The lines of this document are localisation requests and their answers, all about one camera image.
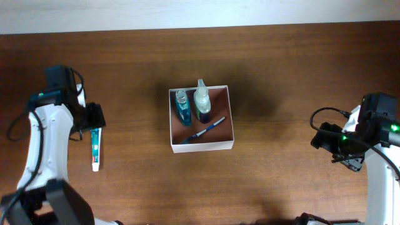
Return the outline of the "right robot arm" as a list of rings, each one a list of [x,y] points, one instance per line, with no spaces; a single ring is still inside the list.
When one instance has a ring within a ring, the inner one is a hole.
[[[352,111],[340,111],[344,127],[328,122],[313,126],[311,146],[332,154],[359,172],[367,167],[367,214],[365,224],[399,224],[399,119],[398,100],[375,92],[366,94]]]

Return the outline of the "clear foam soap bottle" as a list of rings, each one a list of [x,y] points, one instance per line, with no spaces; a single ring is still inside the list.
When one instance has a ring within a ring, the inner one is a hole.
[[[194,104],[196,107],[196,116],[203,124],[211,120],[211,100],[209,98],[208,88],[202,79],[197,81],[197,89],[194,92]]]

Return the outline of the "teal toothpaste tube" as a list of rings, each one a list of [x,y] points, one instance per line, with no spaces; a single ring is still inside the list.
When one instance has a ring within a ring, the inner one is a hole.
[[[102,134],[101,128],[96,128],[91,130],[91,147],[92,147],[91,164],[93,172],[98,172],[100,167],[101,134]]]

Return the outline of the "blue mouthwash bottle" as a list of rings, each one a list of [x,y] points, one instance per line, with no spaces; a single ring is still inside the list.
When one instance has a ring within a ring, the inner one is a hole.
[[[185,126],[191,125],[191,109],[190,109],[190,102],[186,91],[178,90],[175,95],[177,112],[179,115],[180,121]]]

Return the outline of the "blue white toothbrush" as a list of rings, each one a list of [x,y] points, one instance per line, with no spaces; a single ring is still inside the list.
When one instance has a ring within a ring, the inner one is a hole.
[[[196,134],[193,134],[192,136],[188,137],[187,139],[183,140],[181,142],[181,144],[189,144],[191,140],[198,138],[199,136],[202,136],[203,134],[205,134],[206,132],[212,130],[213,128],[215,128],[216,126],[218,126],[219,124],[221,124],[223,121],[225,120],[225,117],[222,117],[220,120],[214,122],[213,124],[211,124],[210,126],[208,126],[206,129],[197,132]]]

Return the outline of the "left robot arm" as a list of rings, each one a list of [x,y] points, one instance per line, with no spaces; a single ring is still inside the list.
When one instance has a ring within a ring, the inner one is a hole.
[[[46,88],[30,96],[23,112],[30,122],[24,172],[16,192],[1,198],[1,222],[9,224],[104,224],[68,183],[68,143],[74,133],[90,131],[92,161],[99,167],[101,129],[106,125],[100,104],[86,102],[82,76],[68,66],[45,70]]]

